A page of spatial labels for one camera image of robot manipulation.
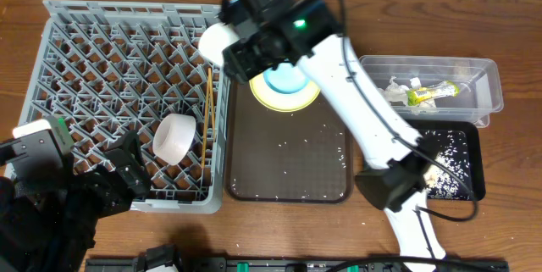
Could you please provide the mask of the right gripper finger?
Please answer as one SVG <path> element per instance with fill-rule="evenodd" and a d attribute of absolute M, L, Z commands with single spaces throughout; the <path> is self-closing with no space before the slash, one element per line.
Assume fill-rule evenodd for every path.
<path fill-rule="evenodd" d="M 288 42 L 276 35 L 242 41 L 235 35 L 222 40 L 223 71 L 233 81 L 247 83 L 267 69 L 277 69 L 286 60 Z"/>
<path fill-rule="evenodd" d="M 250 20 L 244 0 L 222 0 L 218 18 L 226 25 L 240 25 Z"/>

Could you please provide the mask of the green yellow snack wrapper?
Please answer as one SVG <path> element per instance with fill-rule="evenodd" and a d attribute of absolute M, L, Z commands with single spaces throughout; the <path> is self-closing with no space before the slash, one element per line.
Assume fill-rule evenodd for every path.
<path fill-rule="evenodd" d="M 452 81 L 444 80 L 439 84 L 420 87 L 416 90 L 406 91 L 407 103 L 409 106 L 416 106 L 430 99 L 442 97 L 455 97 L 459 94 L 459 87 Z"/>

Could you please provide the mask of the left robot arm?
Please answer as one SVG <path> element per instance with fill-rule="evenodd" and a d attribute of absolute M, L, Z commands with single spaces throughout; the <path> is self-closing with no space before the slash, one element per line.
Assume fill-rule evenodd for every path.
<path fill-rule="evenodd" d="M 121 214 L 148 195 L 152 181 L 141 143 L 130 130 L 105 152 L 113 165 L 82 174 L 62 153 L 54 134 L 42 130 L 1 144 L 1 163 L 15 177 L 1 179 L 1 269 L 76 271 L 95 245 L 98 220 Z"/>

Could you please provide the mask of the white tissue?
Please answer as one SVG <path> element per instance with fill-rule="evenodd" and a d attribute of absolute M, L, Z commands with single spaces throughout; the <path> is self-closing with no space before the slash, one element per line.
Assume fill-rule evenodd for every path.
<path fill-rule="evenodd" d="M 429 99 L 423 101 L 419 104 L 410 104 L 408 102 L 407 92 L 410 90 L 417 90 L 422 87 L 421 81 L 417 78 L 410 79 L 410 86 L 400 85 L 395 82 L 396 77 L 391 76 L 389 80 L 389 85 L 385 88 L 379 88 L 380 94 L 390 105 L 402 105 L 405 107 L 414 107 L 414 108 L 436 108 L 436 103 L 434 99 Z"/>

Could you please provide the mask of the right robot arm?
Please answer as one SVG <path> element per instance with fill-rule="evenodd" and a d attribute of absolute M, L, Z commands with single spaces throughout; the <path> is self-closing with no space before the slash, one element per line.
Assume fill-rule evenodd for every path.
<path fill-rule="evenodd" d="M 425 172 L 436 147 L 382 97 L 347 35 L 346 13 L 324 0 L 223 0 L 220 19 L 231 36 L 219 49 L 224 72 L 247 83 L 282 63 L 314 82 L 362 149 L 367 169 L 356 178 L 363 196 L 382 210 L 411 271 L 445 261 L 427 207 Z"/>

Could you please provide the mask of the wooden chopstick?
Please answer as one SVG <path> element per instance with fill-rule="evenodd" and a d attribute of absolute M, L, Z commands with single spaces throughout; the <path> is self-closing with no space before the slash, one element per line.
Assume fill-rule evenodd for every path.
<path fill-rule="evenodd" d="M 212 126 L 212 136 L 213 141 L 216 140 L 216 128 L 215 128 L 215 104 L 214 104 L 214 92 L 213 92 L 213 69 L 208 68 L 208 77 L 207 77 L 207 91 L 208 91 L 208 101 L 209 108 L 211 111 L 211 126 Z"/>
<path fill-rule="evenodd" d="M 206 167 L 206 151 L 207 151 L 207 131 L 208 131 L 208 121 L 209 121 L 209 106 L 210 106 L 210 96 L 212 90 L 212 68 L 207 70 L 207 88 L 206 88 L 206 97 L 204 104 L 204 126 L 203 126 L 203 136 L 202 136 L 202 160 L 201 166 L 202 170 Z"/>

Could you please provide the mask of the white bowl with food residue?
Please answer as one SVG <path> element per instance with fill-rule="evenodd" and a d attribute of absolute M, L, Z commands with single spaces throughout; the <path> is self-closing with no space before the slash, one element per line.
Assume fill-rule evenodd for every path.
<path fill-rule="evenodd" d="M 203 32 L 198 43 L 198 51 L 206 60 L 223 67 L 223 50 L 239 40 L 239 36 L 228 25 L 217 23 Z"/>

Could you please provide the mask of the white cup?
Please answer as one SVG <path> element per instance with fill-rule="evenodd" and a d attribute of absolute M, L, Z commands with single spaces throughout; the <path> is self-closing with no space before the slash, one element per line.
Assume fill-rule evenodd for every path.
<path fill-rule="evenodd" d="M 154 154 L 170 165 L 178 164 L 188 153 L 196 134 L 196 119 L 190 115 L 169 114 L 153 137 Z"/>

